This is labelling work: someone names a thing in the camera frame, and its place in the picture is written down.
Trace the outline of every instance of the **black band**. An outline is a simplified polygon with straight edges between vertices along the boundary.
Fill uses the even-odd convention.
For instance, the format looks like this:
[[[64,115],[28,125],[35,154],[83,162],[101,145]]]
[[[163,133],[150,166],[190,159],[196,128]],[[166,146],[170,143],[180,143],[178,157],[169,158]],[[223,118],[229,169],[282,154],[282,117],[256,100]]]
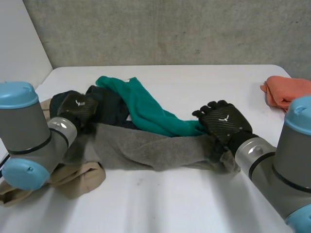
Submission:
[[[300,186],[296,183],[293,183],[289,180],[287,180],[286,178],[284,178],[280,173],[277,172],[276,168],[274,166],[272,166],[272,171],[274,173],[274,175],[279,179],[281,180],[283,183],[287,184],[288,186],[294,188],[294,189],[297,189],[299,191],[302,191],[302,192],[306,192],[306,193],[311,193],[311,188],[308,188],[308,187],[304,187],[304,186]]]
[[[55,133],[58,133],[60,136],[62,136],[62,138],[65,140],[65,142],[67,144],[67,147],[69,147],[69,141],[68,141],[67,137],[62,132],[60,132],[56,129],[53,129],[53,128],[50,128],[50,130],[55,132]]]
[[[263,160],[265,160],[266,158],[269,158],[271,156],[274,156],[276,153],[275,152],[270,152],[270,153],[266,153],[263,156],[259,157],[249,168],[248,171],[248,177],[252,180],[252,174],[253,171],[255,170],[255,168],[257,167],[258,164],[260,164]]]
[[[0,168],[4,165],[4,163],[10,158],[10,154],[7,154],[6,157],[1,161]]]
[[[39,149],[45,147],[47,144],[49,144],[49,142],[51,140],[52,140],[52,134],[50,133],[50,136],[48,137],[48,139],[36,147],[32,147],[30,149],[20,150],[20,151],[8,150],[8,152],[9,152],[9,154],[13,154],[13,155],[29,154],[31,152],[34,152],[36,150],[39,150]]]
[[[0,168],[5,164],[5,162],[10,158],[10,154],[7,154],[6,157],[1,161]]]

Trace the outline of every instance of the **gray wall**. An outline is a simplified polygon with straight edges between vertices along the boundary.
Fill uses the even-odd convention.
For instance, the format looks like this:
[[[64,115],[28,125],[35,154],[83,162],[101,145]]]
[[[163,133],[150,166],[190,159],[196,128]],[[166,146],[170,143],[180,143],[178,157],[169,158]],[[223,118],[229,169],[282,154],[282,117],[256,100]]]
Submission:
[[[311,79],[310,0],[24,0],[54,68],[275,64]]]

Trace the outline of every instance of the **black cloth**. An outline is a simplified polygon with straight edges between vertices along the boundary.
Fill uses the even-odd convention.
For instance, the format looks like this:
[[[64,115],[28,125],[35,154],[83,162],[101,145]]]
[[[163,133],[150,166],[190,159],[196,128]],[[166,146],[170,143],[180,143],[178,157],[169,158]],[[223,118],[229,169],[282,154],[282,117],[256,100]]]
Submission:
[[[53,96],[50,103],[50,118],[57,116],[58,109],[62,102],[67,95],[71,93],[79,92],[71,90]],[[91,123],[102,123],[127,129],[140,130],[133,122],[126,120],[129,116],[129,111],[119,94],[110,89],[92,85],[86,91],[86,96],[95,99],[99,103],[96,113],[90,119]]]

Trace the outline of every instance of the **cloth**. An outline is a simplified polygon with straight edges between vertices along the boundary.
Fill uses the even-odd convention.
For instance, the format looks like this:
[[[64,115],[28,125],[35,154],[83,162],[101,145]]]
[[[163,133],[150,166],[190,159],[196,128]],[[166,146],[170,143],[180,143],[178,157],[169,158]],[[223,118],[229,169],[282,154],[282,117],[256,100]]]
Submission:
[[[267,93],[270,106],[282,108],[285,111],[294,99],[311,95],[311,81],[305,79],[271,76],[260,88]]]
[[[96,85],[118,93],[129,109],[132,122],[144,131],[169,137],[205,134],[197,120],[183,121],[163,110],[137,78],[124,82],[116,78],[101,76],[96,81]]]
[[[71,90],[59,93],[54,95],[51,100],[46,100],[41,103],[41,106],[47,109],[43,111],[45,115],[47,115],[48,110],[50,110],[50,118],[56,117],[59,107],[69,94],[79,94],[79,92]],[[117,125],[124,128],[139,130],[131,121],[126,120],[129,116],[129,111],[125,102],[117,93],[107,88],[92,85],[86,91],[86,96],[95,99],[99,103],[96,113],[90,122]]]
[[[105,170],[98,163],[60,165],[51,174],[46,185],[55,187],[68,199],[74,199],[97,188],[105,178]],[[14,188],[3,181],[0,183],[0,206],[12,206],[32,192]]]
[[[163,171],[180,166],[236,172],[231,152],[221,163],[209,162],[214,139],[208,135],[167,137],[145,131],[97,124],[94,135],[79,135],[66,152],[64,164],[99,162],[105,169]]]
[[[105,179],[105,170],[98,163],[63,165],[52,173],[48,184],[68,199],[74,199],[94,190]]]

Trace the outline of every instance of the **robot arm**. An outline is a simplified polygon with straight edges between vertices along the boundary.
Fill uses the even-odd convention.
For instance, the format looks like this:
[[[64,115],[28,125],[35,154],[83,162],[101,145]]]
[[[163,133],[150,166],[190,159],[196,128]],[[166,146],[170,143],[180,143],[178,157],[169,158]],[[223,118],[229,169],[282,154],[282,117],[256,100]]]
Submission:
[[[35,190],[49,179],[75,140],[83,120],[96,110],[98,103],[90,99],[84,99],[83,106],[72,104],[79,98],[84,96],[67,98],[61,105],[62,117],[47,123],[29,83],[0,83],[0,138],[10,155],[2,175],[11,186]]]
[[[311,232],[310,103],[311,97],[292,102],[277,148],[253,134],[244,116],[224,100],[193,112],[296,233]]]
[[[311,232],[311,97],[292,102],[277,148],[260,137],[240,144],[237,164],[296,233]]]

